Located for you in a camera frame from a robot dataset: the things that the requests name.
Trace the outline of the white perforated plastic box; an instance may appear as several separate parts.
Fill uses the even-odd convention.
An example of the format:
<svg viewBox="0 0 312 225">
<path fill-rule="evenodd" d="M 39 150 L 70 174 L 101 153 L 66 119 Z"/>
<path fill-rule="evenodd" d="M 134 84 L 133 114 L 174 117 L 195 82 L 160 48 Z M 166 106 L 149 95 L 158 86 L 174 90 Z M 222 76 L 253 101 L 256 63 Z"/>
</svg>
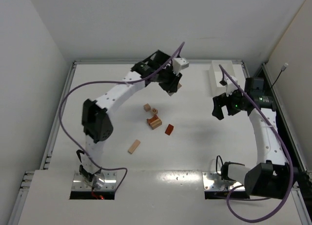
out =
<svg viewBox="0 0 312 225">
<path fill-rule="evenodd" d="M 226 79 L 226 75 L 223 74 L 219 65 L 221 65 L 230 76 L 235 76 L 233 63 L 230 60 L 213 60 L 208 70 L 212 97 L 226 92 L 226 87 L 220 83 Z"/>
</svg>

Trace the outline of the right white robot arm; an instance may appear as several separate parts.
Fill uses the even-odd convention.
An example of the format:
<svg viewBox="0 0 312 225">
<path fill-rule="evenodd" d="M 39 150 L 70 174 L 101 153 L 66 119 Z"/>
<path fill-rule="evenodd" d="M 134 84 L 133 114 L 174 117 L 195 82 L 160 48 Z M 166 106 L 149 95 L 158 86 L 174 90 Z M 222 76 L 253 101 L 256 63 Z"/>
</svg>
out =
<svg viewBox="0 0 312 225">
<path fill-rule="evenodd" d="M 221 179 L 240 182 L 248 195 L 283 199 L 288 186 L 295 183 L 298 169 L 293 169 L 290 181 L 289 161 L 276 136 L 276 103 L 273 97 L 265 94 L 262 78 L 247 78 L 244 92 L 235 86 L 236 81 L 235 77 L 220 81 L 226 91 L 213 98 L 212 115 L 222 120 L 222 107 L 227 108 L 229 116 L 240 111 L 247 113 L 254 131 L 257 162 L 251 169 L 241 163 L 225 162 L 220 170 Z"/>
</svg>

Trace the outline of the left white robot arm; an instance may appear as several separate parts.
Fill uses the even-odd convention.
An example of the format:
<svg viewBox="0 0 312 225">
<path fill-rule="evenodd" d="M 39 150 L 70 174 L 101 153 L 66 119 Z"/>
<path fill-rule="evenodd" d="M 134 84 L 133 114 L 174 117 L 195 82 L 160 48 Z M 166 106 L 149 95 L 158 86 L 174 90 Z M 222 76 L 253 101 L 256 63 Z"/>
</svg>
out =
<svg viewBox="0 0 312 225">
<path fill-rule="evenodd" d="M 177 92 L 181 71 L 188 68 L 189 62 L 180 56 L 170 58 L 158 50 L 148 58 L 136 63 L 121 84 L 95 100 L 83 103 L 82 125 L 85 133 L 85 149 L 77 151 L 81 162 L 79 171 L 92 182 L 100 172 L 101 157 L 105 141 L 113 133 L 113 115 L 118 108 L 139 90 L 150 83 L 158 83 L 169 95 Z"/>
</svg>

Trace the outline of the small light wood cube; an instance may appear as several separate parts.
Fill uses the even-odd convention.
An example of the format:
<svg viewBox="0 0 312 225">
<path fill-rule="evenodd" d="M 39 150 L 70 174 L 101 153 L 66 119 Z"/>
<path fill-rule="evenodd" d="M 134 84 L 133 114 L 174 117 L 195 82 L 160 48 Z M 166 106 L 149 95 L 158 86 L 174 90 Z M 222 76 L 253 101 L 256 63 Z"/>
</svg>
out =
<svg viewBox="0 0 312 225">
<path fill-rule="evenodd" d="M 149 112 L 151 110 L 151 106 L 149 104 L 145 104 L 143 108 L 146 112 Z"/>
</svg>

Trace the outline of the wood cube with letter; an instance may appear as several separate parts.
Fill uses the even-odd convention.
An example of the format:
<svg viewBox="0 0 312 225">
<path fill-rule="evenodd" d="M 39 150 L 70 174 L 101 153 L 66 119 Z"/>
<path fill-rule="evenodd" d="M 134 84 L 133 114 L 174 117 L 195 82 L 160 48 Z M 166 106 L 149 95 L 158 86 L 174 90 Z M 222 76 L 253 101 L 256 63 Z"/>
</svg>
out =
<svg viewBox="0 0 312 225">
<path fill-rule="evenodd" d="M 151 114 L 152 114 L 152 115 L 157 115 L 157 114 L 158 114 L 158 109 L 156 109 L 156 108 L 151 108 Z"/>
</svg>

